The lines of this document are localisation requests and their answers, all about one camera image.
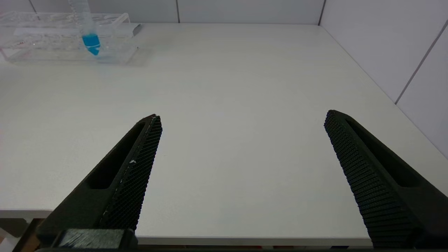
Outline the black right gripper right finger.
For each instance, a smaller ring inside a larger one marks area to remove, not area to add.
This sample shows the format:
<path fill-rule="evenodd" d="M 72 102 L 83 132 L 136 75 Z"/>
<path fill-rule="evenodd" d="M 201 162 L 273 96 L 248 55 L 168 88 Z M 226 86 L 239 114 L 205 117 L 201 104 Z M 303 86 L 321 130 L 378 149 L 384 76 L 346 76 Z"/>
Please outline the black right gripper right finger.
<path fill-rule="evenodd" d="M 375 250 L 446 250 L 448 199 L 347 114 L 324 128 Z"/>

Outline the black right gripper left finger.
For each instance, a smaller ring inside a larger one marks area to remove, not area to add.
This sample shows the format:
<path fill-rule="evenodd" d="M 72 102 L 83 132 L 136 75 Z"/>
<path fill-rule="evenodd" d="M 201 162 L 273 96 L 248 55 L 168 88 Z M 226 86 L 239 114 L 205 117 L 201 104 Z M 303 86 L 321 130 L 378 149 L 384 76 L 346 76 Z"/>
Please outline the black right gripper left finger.
<path fill-rule="evenodd" d="M 41 245 L 68 229 L 135 231 L 162 132 L 160 116 L 138 121 L 40 224 Z"/>

